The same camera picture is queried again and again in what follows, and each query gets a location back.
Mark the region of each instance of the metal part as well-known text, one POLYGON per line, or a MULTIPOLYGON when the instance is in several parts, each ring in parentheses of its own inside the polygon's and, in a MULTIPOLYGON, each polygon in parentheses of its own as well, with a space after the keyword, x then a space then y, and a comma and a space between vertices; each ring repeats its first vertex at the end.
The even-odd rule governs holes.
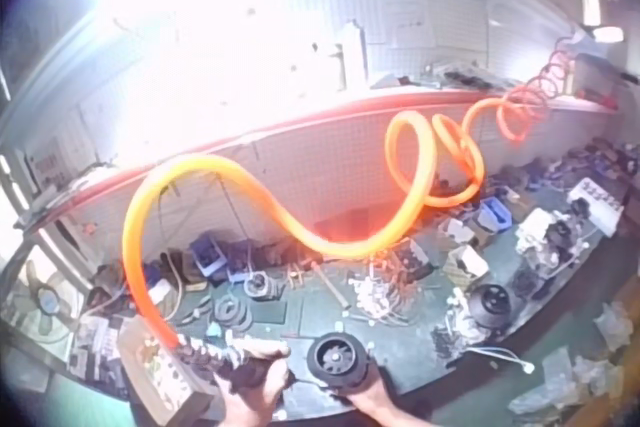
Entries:
POLYGON ((201 318, 203 315, 211 312, 212 309, 213 309, 213 306, 211 305, 211 296, 206 295, 200 300, 200 302, 198 302, 198 305, 196 306, 195 309, 193 309, 189 314, 185 315, 182 319, 180 319, 177 325, 178 326, 189 325, 195 322, 196 320, 198 320, 199 318, 201 318))
POLYGON ((323 335, 307 354, 309 371, 331 389, 353 389, 366 375, 369 358, 358 339, 345 333, 323 335))
POLYGON ((232 389, 240 387, 256 387, 266 376, 268 363, 262 359, 252 358, 246 351, 233 346, 216 347, 200 339, 179 336, 180 345, 175 355, 184 364, 190 366, 194 373, 208 381, 214 382, 213 374, 228 379, 232 389))
POLYGON ((234 332, 245 332, 253 324, 249 306, 232 295, 225 295, 216 300, 209 320, 234 332))
POLYGON ((324 282, 324 285, 327 286, 327 289, 329 289, 329 291, 333 294, 343 310, 347 310, 349 307, 351 307, 349 301, 345 298, 344 295, 342 295, 342 292, 340 292, 338 288, 333 285, 327 275, 322 271, 322 267, 320 267, 317 262, 311 261, 311 268, 316 274, 318 274, 318 277, 320 277, 322 282, 324 282))
POLYGON ((501 329, 511 321, 511 301, 507 289, 497 284, 476 287, 469 296, 469 313, 478 325, 501 329))
POLYGON ((256 300, 277 299, 282 294, 283 284, 269 277, 266 272, 253 272, 244 281, 244 292, 256 300))

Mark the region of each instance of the electronic component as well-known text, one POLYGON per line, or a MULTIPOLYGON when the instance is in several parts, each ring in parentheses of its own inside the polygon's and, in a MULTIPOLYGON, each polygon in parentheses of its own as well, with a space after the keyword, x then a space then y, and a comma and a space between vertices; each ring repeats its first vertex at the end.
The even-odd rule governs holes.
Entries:
POLYGON ((141 316, 121 330, 117 344, 127 378, 157 425, 191 425, 216 395, 217 389, 156 339, 141 316))
POLYGON ((406 271, 406 282, 409 284, 425 278, 434 270, 427 254, 413 239, 400 242, 391 254, 395 255, 401 268, 406 271))
POLYGON ((622 204, 589 177, 576 185, 567 199, 569 203, 579 198, 589 204, 589 220, 607 237, 612 237, 622 215, 622 204))
POLYGON ((196 240, 189 244, 189 247, 196 265, 205 277, 210 277, 227 263, 227 258, 210 232, 200 234, 196 240))
POLYGON ((254 300, 279 299, 284 284, 269 277, 266 272, 253 272, 244 281, 244 293, 254 300))
POLYGON ((353 335, 334 332, 316 339, 307 354, 309 372, 330 389, 357 388, 367 375, 369 356, 353 335))
POLYGON ((469 314, 481 327, 498 330, 511 321, 511 301, 507 289, 497 284, 483 284, 469 295, 469 314))

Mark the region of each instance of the paper on wall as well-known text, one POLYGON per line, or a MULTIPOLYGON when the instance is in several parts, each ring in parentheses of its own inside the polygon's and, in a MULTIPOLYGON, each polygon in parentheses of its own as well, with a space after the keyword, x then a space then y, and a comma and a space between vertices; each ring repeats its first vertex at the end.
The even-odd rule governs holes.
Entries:
POLYGON ((379 0, 387 40, 395 48, 435 47, 427 0, 379 0))

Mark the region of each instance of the cardboard box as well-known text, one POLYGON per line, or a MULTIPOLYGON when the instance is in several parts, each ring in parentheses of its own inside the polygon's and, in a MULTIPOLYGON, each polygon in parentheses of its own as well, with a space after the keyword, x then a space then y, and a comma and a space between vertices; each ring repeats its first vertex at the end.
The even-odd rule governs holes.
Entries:
POLYGON ((489 265, 473 247, 463 245, 449 252, 442 271, 465 292, 489 273, 489 265))
POLYGON ((536 208, 534 200, 525 193, 518 193, 514 196, 507 196, 503 201, 504 205, 511 212, 514 224, 519 224, 536 208))
MULTIPOLYGON (((172 367, 179 380, 167 377, 166 381, 180 382, 185 389, 181 391, 184 393, 181 393, 182 399, 176 403, 176 408, 167 406, 142 360, 144 349, 148 348, 145 346, 145 341, 154 338, 155 335, 147 326, 144 318, 140 315, 136 316, 118 336, 118 350, 122 365, 136 395, 156 424, 162 427, 192 425, 207 409, 211 401, 219 397, 219 391, 217 387, 213 387, 197 377, 190 367, 174 357, 172 367)), ((158 348, 171 355, 162 343, 158 348)))
POLYGON ((493 240, 495 234, 484 229, 475 219, 471 219, 467 222, 467 227, 473 231, 473 240, 469 245, 473 246, 477 250, 481 251, 493 240))

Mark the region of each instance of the cable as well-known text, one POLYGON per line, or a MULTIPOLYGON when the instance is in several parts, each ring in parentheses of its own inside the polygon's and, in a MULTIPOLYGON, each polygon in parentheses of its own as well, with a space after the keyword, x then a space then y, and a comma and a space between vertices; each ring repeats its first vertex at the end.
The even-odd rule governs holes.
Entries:
POLYGON ((466 112, 462 125, 458 125, 442 114, 433 116, 433 126, 424 116, 415 111, 396 114, 391 119, 385 135, 385 159, 391 176, 407 195, 391 220, 365 240, 348 243, 331 242, 311 232, 291 215, 258 179, 240 164, 225 157, 203 154, 182 155, 154 168, 138 187, 131 200, 122 234, 127 282, 140 313, 169 348, 179 345, 177 334, 164 321, 149 297, 141 264, 141 240, 145 219, 154 199, 176 178, 199 170, 215 172, 222 178, 238 184, 285 231, 290 232, 311 250, 343 259, 367 257, 399 240, 413 225, 424 205, 450 208, 469 201, 479 192, 485 176, 485 165, 480 149, 470 135, 471 125, 479 113, 495 108, 500 131, 507 139, 516 142, 526 138, 534 121, 544 120, 549 116, 548 100, 560 95, 556 81, 566 79, 569 71, 570 58, 568 54, 559 50, 560 44, 565 40, 558 40, 556 50, 552 52, 549 62, 537 76, 525 85, 507 92, 501 98, 476 102, 466 112), (517 119, 517 123, 520 124, 518 132, 511 130, 507 124, 507 114, 517 119), (417 166, 411 183, 404 177, 397 161, 398 137, 403 127, 407 125, 413 128, 418 140, 417 166), (466 189, 450 197, 429 195, 437 164, 434 131, 470 180, 466 189))
MULTIPOLYGON (((576 244, 578 243, 582 243, 584 242, 586 239, 588 239, 589 237, 591 237, 593 234, 595 234, 599 229, 596 227, 594 228, 591 232, 589 232, 586 235, 583 235, 582 237, 580 237, 578 239, 578 241, 576 242, 576 244)), ((564 264, 562 264, 561 266, 557 267, 554 271, 553 274, 551 275, 551 277, 556 277, 560 272, 562 272, 564 269, 566 269, 567 267, 569 267, 571 264, 573 264, 576 259, 580 256, 580 254, 582 253, 582 250, 579 251, 577 254, 573 254, 571 256, 571 258, 569 260, 567 260, 564 264)))
POLYGON ((465 352, 473 352, 475 354, 486 355, 487 357, 494 357, 496 359, 506 360, 508 362, 514 362, 516 364, 520 364, 525 374, 532 374, 533 371, 536 369, 536 366, 533 365, 531 362, 522 360, 520 357, 518 357, 516 354, 514 354, 510 350, 502 349, 500 347, 493 347, 493 348, 492 347, 467 347, 465 349, 465 352), (510 355, 507 356, 507 355, 497 354, 495 352, 496 350, 506 351, 510 355))
POLYGON ((176 315, 178 310, 180 309, 180 305, 182 304, 182 296, 184 295, 184 286, 182 285, 182 279, 180 275, 178 275, 178 269, 173 263, 173 259, 171 258, 171 252, 169 252, 169 242, 167 240, 167 236, 164 231, 164 223, 162 222, 162 194, 158 197, 158 224, 160 225, 160 235, 162 236, 162 241, 164 242, 164 246, 167 249, 167 259, 169 261, 169 268, 173 275, 176 278, 176 282, 178 283, 178 299, 176 300, 176 305, 169 315, 167 315, 164 320, 171 320, 176 315))

